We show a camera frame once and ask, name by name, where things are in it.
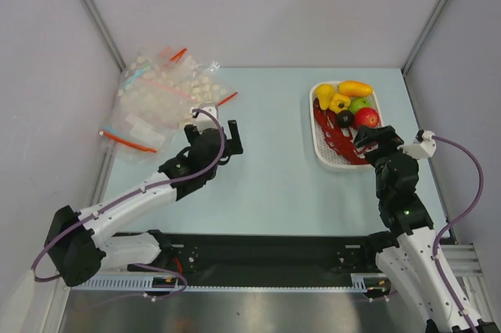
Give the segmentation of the dark mangosteen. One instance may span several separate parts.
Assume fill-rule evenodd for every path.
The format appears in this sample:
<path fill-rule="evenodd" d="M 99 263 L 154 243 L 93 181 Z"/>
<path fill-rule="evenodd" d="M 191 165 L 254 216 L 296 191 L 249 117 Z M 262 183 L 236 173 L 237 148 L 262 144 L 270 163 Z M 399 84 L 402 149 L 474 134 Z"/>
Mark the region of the dark mangosteen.
<path fill-rule="evenodd" d="M 349 110 L 342 110 L 336 114 L 336 124 L 340 128 L 349 128 L 355 122 L 355 115 Z"/>

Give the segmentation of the yellow pear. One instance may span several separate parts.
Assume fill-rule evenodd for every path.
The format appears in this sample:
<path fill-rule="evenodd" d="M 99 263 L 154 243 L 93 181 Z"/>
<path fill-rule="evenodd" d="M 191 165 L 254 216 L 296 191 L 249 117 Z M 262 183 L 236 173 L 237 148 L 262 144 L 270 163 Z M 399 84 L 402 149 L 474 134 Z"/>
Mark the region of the yellow pear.
<path fill-rule="evenodd" d="M 315 95 L 319 101 L 321 110 L 327 110 L 329 108 L 335 93 L 335 88 L 330 84 L 320 84 L 315 88 Z"/>

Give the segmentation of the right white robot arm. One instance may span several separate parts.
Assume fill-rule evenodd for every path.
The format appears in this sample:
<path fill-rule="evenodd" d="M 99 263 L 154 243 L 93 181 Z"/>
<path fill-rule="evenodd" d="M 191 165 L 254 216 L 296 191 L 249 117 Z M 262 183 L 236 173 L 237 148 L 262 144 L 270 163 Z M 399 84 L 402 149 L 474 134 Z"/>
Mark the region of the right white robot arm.
<path fill-rule="evenodd" d="M 420 317 L 425 332 L 497 332 L 470 302 L 449 265 L 424 203 L 416 192 L 421 159 L 434 155 L 439 140 L 420 130 L 406 144 L 388 125 L 359 127 L 356 147 L 370 147 L 364 157 L 375 171 L 380 218 L 386 229 L 367 236 L 361 261 L 381 271 L 405 304 Z"/>

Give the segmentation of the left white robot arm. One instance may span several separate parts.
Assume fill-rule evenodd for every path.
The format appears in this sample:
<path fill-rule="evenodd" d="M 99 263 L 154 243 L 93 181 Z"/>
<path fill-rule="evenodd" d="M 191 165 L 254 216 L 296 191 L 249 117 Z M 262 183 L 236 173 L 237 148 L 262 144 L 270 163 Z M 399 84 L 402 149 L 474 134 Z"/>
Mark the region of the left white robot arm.
<path fill-rule="evenodd" d="M 163 163 L 137 187 L 122 196 L 80 211 L 67 205 L 53 217 L 45 246 L 64 283 L 75 287 L 100 270 L 165 270 L 171 265 L 172 245 L 166 234 L 147 230 L 134 235 L 119 231 L 156 208 L 180 201 L 216 176 L 218 166 L 243 153 L 238 124 L 229 133 L 218 127 L 199 130 L 187 125 L 189 146 Z"/>

